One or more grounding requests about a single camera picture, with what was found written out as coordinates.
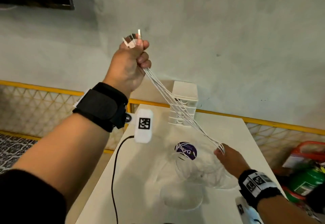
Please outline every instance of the drawer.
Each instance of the drawer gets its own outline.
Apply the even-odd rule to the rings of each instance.
[[[174,111],[173,107],[175,107],[174,104],[172,104],[171,107],[170,107],[171,110]],[[191,108],[191,107],[185,107],[185,108],[184,108],[184,107],[182,107],[182,106],[180,106],[180,108],[183,109],[183,110],[186,109],[186,110],[189,112],[189,114],[195,115],[196,108]]]
[[[169,117],[175,118],[175,119],[183,119],[177,112],[170,110],[169,111]]]
[[[177,102],[182,103],[185,107],[189,107],[189,108],[196,108],[198,102],[197,101],[191,101],[191,100],[184,100],[184,99],[178,99],[175,98],[175,100]]]
[[[188,126],[188,127],[191,126],[187,121],[185,121],[183,119],[175,119],[172,117],[168,118],[168,123],[173,124],[173,125],[181,125],[181,126]]]

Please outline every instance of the purple sticker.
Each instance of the purple sticker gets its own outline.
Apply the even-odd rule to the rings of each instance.
[[[198,154],[196,148],[187,142],[178,143],[175,146],[175,151],[189,157],[191,160],[194,160]]]

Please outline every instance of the white drawer organizer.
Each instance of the white drawer organizer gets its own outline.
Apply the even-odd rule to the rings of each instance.
[[[190,116],[194,119],[196,106],[198,104],[198,88],[194,83],[175,81],[173,87],[173,98],[182,103]],[[169,110],[168,123],[174,125],[190,126],[172,107]]]

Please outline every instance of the green fire extinguisher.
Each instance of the green fire extinguisher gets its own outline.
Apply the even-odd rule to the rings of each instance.
[[[306,196],[324,181],[325,169],[322,166],[316,166],[295,173],[289,180],[288,189],[301,196]]]

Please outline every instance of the person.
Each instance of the person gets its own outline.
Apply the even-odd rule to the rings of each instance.
[[[144,78],[143,68],[151,67],[144,51],[148,47],[149,42],[141,39],[132,49],[122,43],[112,57],[103,84],[116,95],[129,98]],[[103,127],[91,116],[75,112],[28,149],[12,169],[0,175],[2,220],[64,223],[103,153],[109,138]],[[249,172],[241,154],[224,147],[225,154],[219,150],[215,154],[226,170],[238,179]],[[265,224],[317,223],[282,195],[262,198],[255,204]]]

